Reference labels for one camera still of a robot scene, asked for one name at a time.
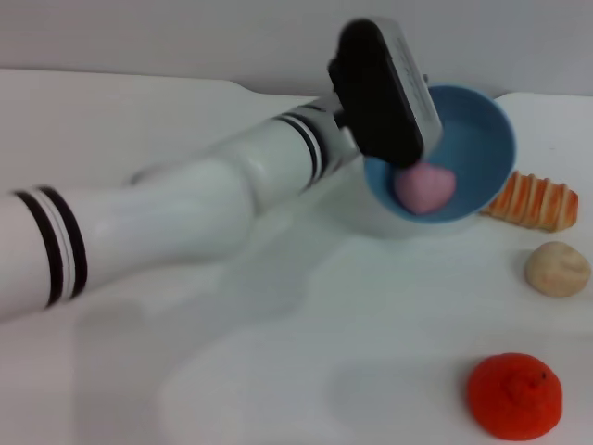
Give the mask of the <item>orange toy tangerine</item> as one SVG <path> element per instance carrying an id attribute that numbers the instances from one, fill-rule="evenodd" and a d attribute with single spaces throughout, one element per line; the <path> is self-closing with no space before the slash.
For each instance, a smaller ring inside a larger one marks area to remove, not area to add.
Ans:
<path id="1" fill-rule="evenodd" d="M 497 439 L 526 441 L 550 432 L 561 420 L 561 381 L 544 362 L 522 353 L 480 361 L 466 384 L 470 414 Z"/>

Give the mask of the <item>beige round toy bun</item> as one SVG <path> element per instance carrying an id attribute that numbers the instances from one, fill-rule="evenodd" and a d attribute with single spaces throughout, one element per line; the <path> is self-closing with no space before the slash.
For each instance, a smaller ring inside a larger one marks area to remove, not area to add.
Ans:
<path id="1" fill-rule="evenodd" d="M 535 249 L 524 266 L 526 282 L 553 298 L 572 297 L 581 292 L 591 274 L 589 261 L 575 248 L 559 241 Z"/>

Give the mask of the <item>orange striped toy bread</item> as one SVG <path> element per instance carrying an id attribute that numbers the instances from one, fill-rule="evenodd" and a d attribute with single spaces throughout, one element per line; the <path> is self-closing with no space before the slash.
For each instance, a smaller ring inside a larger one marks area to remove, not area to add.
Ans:
<path id="1" fill-rule="evenodd" d="M 579 197 L 567 184 L 515 171 L 480 213 L 530 230 L 555 233 L 573 227 L 578 210 Z"/>

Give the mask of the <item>pink toy peach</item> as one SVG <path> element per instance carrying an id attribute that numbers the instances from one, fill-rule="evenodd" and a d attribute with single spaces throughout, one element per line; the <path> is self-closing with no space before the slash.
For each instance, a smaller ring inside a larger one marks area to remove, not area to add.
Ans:
<path id="1" fill-rule="evenodd" d="M 417 215 L 443 208 L 452 199 L 456 185 L 454 172 L 429 163 L 419 163 L 398 173 L 394 181 L 398 201 Z"/>

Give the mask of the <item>blue bowl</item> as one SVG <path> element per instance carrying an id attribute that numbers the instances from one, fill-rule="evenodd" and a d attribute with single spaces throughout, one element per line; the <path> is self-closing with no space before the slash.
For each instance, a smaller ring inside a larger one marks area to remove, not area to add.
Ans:
<path id="1" fill-rule="evenodd" d="M 428 161 L 455 174 L 456 190 L 441 210 L 413 215 L 395 196 L 399 170 L 366 159 L 368 208 L 360 214 L 360 222 L 371 235 L 409 238 L 461 232 L 475 224 L 477 213 L 494 200 L 513 171 L 514 130 L 494 99 L 454 84 L 435 84 L 429 91 L 444 134 Z"/>

